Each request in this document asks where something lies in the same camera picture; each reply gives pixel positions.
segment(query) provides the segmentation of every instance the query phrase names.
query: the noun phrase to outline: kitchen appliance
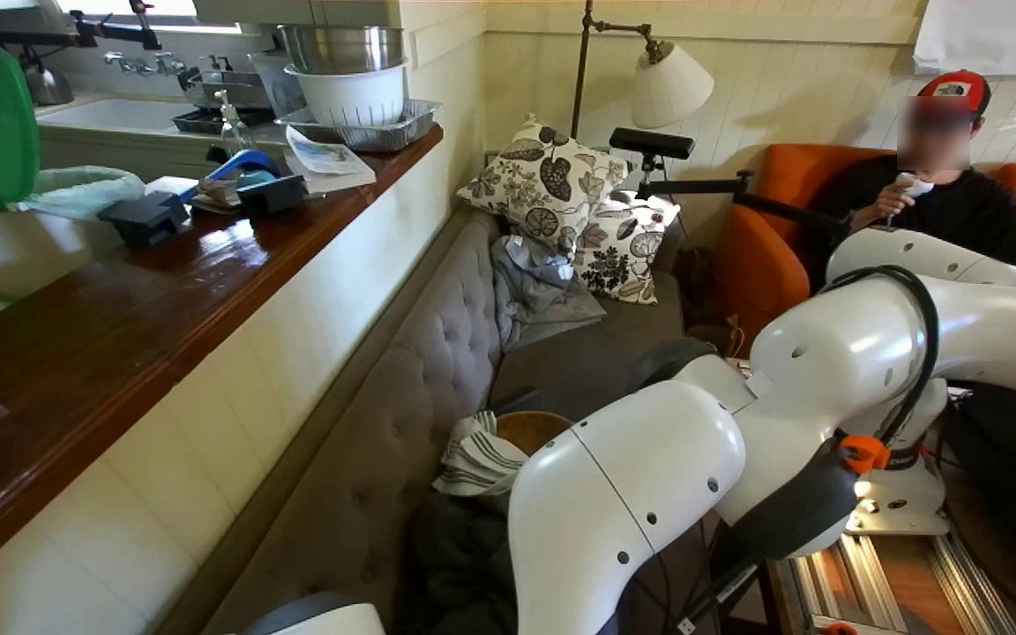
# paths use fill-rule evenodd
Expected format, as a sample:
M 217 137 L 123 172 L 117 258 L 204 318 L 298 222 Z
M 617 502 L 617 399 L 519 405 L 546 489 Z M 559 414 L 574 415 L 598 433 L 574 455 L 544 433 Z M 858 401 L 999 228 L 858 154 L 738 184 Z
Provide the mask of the kitchen appliance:
M 278 29 L 306 114 L 322 128 L 380 128 L 404 111 L 399 29 Z

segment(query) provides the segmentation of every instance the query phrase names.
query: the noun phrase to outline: person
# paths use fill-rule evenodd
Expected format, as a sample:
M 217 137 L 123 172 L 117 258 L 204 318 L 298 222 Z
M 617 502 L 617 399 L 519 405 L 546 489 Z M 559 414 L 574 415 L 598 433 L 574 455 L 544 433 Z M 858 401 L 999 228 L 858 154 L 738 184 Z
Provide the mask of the person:
M 837 244 L 865 226 L 898 226 L 1016 266 L 999 246 L 1016 226 L 1016 202 L 988 171 L 991 85 L 973 71 L 930 77 L 901 119 L 901 151 L 838 171 L 810 207 L 837 219 L 803 233 L 810 286 L 824 286 Z

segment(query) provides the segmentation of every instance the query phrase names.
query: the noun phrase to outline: cushion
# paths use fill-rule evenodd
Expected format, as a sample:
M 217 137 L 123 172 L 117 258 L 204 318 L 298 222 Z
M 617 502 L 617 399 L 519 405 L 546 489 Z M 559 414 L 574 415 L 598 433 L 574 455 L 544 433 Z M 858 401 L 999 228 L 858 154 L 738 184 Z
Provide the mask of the cushion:
M 574 252 L 590 207 L 627 178 L 627 164 L 530 119 L 506 151 L 495 151 L 457 196 L 504 214 L 519 233 Z
M 652 258 L 682 205 L 613 192 L 577 233 L 574 269 L 592 293 L 624 303 L 654 303 Z
M 598 296 L 607 318 L 553 338 L 504 348 L 489 408 L 546 408 L 583 420 L 643 383 L 652 348 L 684 338 L 676 280 L 654 273 L 660 303 Z

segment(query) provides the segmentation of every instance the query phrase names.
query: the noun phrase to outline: lamp pole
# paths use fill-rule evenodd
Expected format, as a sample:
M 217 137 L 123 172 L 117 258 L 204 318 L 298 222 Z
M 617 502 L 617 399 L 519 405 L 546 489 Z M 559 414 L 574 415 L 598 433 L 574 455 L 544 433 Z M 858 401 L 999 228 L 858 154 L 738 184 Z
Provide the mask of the lamp pole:
M 583 77 L 584 77 L 590 29 L 592 29 L 592 0 L 584 0 L 584 13 L 583 13 L 572 137 L 577 137 L 577 111 L 583 111 Z
M 634 32 L 646 38 L 646 53 L 650 53 L 650 64 L 662 59 L 671 53 L 671 45 L 654 42 L 652 38 L 652 29 L 650 24 L 613 24 L 613 20 L 597 20 L 592 17 L 592 0 L 584 0 L 584 10 L 583 10 L 583 38 L 577 38 L 577 75 L 574 75 L 574 105 L 572 105 L 572 137 L 577 137 L 577 111 L 583 111 L 583 82 L 584 82 L 584 55 L 590 55 L 590 32 L 598 29 L 598 32 Z

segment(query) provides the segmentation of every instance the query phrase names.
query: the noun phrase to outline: tufted sofa back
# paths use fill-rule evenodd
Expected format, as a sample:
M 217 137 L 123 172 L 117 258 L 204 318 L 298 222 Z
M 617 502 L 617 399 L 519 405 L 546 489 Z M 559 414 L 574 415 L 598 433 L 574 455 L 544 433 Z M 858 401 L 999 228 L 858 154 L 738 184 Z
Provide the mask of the tufted sofa back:
M 357 593 L 391 617 L 404 527 L 499 356 L 489 241 L 484 214 L 442 228 L 289 443 L 283 463 L 296 470 L 268 478 L 289 488 L 252 495 L 161 632 L 246 632 L 309 593 Z

